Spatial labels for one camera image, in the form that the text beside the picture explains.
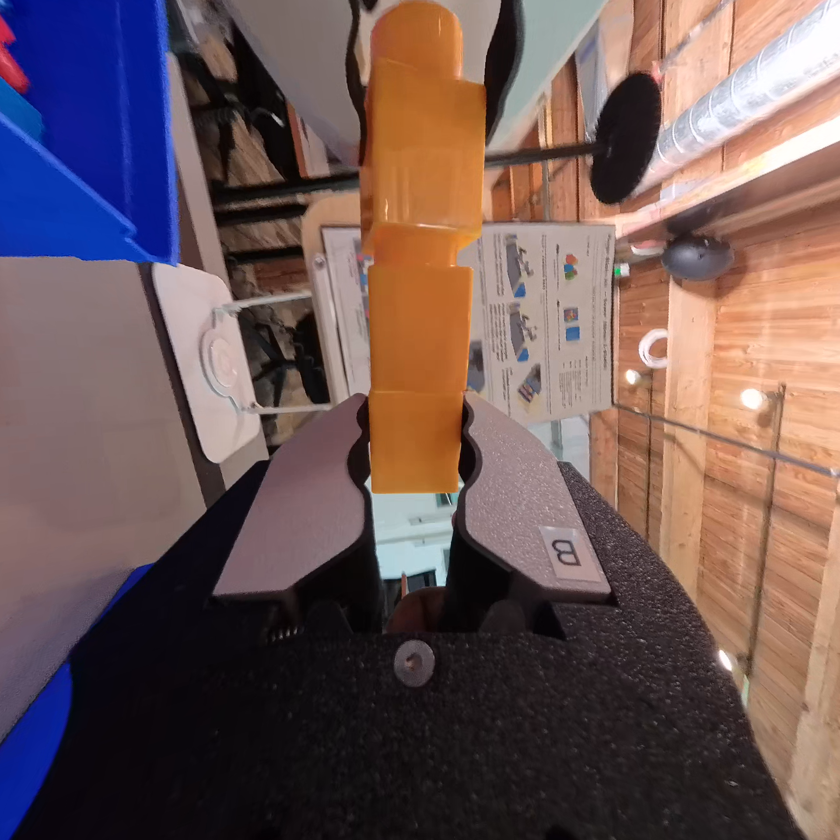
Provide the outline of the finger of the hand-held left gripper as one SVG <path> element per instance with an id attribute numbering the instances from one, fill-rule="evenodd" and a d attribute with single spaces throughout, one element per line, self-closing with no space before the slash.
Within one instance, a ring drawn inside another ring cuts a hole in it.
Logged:
<path id="1" fill-rule="evenodd" d="M 486 148 L 517 147 L 603 10 L 596 1 L 465 2 L 465 77 L 486 88 Z"/>
<path id="2" fill-rule="evenodd" d="M 376 1 L 226 2 L 298 117 L 346 165 L 364 158 L 366 52 L 376 8 Z"/>

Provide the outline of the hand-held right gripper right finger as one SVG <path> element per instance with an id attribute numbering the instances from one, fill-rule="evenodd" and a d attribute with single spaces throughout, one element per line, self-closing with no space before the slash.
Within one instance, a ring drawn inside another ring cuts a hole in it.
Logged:
<path id="1" fill-rule="evenodd" d="M 531 630 L 549 627 L 555 604 L 613 606 L 559 461 L 480 396 L 465 395 L 463 420 L 449 629 L 479 630 L 498 603 Z"/>

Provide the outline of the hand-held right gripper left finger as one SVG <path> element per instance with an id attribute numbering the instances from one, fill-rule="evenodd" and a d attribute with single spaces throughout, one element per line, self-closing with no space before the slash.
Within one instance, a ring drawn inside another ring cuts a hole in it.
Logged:
<path id="1" fill-rule="evenodd" d="M 298 624 L 333 602 L 357 633 L 382 630 L 368 398 L 355 394 L 272 457 L 213 589 L 223 602 L 271 602 Z"/>

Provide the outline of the orange mega block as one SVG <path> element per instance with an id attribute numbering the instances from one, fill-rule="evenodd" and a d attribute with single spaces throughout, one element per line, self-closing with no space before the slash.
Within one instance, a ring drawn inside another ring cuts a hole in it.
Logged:
<path id="1" fill-rule="evenodd" d="M 384 224 L 371 232 L 371 393 L 466 389 L 473 270 L 456 236 Z"/>
<path id="2" fill-rule="evenodd" d="M 400 2 L 371 32 L 360 173 L 363 241 L 372 253 L 409 228 L 443 232 L 458 248 L 482 225 L 487 95 L 464 74 L 456 14 Z"/>
<path id="3" fill-rule="evenodd" d="M 372 391 L 372 491 L 380 495 L 457 491 L 463 408 L 461 392 Z"/>

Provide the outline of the blue plastic bin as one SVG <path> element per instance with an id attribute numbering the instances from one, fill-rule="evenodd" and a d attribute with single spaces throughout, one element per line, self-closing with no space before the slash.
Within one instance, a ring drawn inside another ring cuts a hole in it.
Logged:
<path id="1" fill-rule="evenodd" d="M 165 2 L 2 2 L 42 141 L 2 116 L 2 257 L 176 265 Z"/>
<path id="2" fill-rule="evenodd" d="M 2 740 L 1 837 L 13 838 L 42 790 L 82 747 L 95 719 L 154 647 L 159 564 L 132 571 Z"/>

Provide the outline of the red block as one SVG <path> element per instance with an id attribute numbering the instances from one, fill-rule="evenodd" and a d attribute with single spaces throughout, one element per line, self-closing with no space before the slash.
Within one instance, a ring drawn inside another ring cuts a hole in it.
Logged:
<path id="1" fill-rule="evenodd" d="M 1 113 L 6 121 L 39 142 L 45 127 L 39 111 L 27 100 L 29 80 L 10 51 L 15 41 L 13 30 L 1 17 Z"/>

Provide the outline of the person's right hand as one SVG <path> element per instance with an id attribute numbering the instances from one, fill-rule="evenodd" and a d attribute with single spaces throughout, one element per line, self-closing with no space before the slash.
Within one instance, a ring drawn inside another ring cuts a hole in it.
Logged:
<path id="1" fill-rule="evenodd" d="M 424 587 L 407 593 L 387 619 L 385 634 L 432 633 L 436 631 L 445 604 L 443 586 Z"/>

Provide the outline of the black stand with round disc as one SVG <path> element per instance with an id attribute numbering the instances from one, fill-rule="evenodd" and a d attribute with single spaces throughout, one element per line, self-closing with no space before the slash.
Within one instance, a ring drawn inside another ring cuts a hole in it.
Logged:
<path id="1" fill-rule="evenodd" d="M 641 184 L 653 159 L 662 121 L 657 82 L 648 73 L 626 77 L 610 93 L 597 120 L 594 141 L 489 154 L 485 169 L 494 171 L 518 165 L 591 158 L 590 183 L 595 198 L 614 205 L 626 200 Z M 215 205 L 286 198 L 320 192 L 353 190 L 360 184 L 358 171 L 308 178 L 299 182 L 224 185 L 212 190 Z"/>

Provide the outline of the printed instruction sheet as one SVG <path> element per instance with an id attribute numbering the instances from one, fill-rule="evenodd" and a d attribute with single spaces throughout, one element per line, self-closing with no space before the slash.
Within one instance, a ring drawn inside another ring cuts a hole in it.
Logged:
<path id="1" fill-rule="evenodd" d="M 371 393 L 369 269 L 356 227 L 322 229 L 352 392 Z M 458 249 L 473 270 L 466 389 L 522 425 L 599 411 L 612 396 L 614 232 L 482 225 Z"/>

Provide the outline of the black ceiling dome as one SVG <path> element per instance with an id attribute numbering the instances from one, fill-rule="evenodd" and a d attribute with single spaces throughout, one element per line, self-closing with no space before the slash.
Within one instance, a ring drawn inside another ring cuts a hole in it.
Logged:
<path id="1" fill-rule="evenodd" d="M 734 250 L 726 241 L 696 234 L 673 239 L 661 255 L 663 268 L 677 280 L 715 280 L 734 262 Z"/>

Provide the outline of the silver ventilation duct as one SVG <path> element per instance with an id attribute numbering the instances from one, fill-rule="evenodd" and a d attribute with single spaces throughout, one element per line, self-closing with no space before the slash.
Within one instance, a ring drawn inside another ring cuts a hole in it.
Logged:
<path id="1" fill-rule="evenodd" d="M 839 2 L 825 1 L 661 130 L 636 193 L 669 179 L 838 74 Z"/>

